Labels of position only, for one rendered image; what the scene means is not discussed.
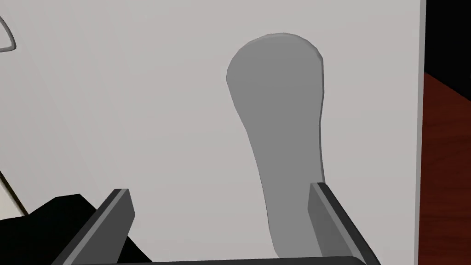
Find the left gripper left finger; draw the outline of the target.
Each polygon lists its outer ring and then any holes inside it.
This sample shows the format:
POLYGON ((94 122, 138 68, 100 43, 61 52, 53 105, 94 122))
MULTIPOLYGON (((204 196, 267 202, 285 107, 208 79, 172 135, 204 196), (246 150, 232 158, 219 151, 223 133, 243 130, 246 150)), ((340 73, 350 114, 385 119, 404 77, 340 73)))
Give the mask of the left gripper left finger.
POLYGON ((51 265, 117 262, 135 217, 129 189, 115 189, 51 265))

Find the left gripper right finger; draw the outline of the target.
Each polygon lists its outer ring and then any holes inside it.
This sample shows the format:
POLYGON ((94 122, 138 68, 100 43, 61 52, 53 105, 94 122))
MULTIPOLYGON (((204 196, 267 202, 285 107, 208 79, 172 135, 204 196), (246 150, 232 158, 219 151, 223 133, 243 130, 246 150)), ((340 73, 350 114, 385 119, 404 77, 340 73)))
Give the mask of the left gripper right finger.
POLYGON ((325 183, 310 185, 308 213, 323 257, 351 256, 362 265, 381 265, 325 183))

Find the black angular shape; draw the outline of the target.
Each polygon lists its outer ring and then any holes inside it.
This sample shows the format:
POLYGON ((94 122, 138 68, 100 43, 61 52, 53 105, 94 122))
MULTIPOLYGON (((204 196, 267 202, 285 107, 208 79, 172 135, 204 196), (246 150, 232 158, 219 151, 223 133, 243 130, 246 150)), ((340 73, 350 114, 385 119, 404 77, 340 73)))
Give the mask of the black angular shape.
MULTIPOLYGON (((0 220, 0 265, 51 265, 98 208, 82 195, 53 198, 32 213, 0 220)), ((129 235, 114 264, 149 265, 129 235)))

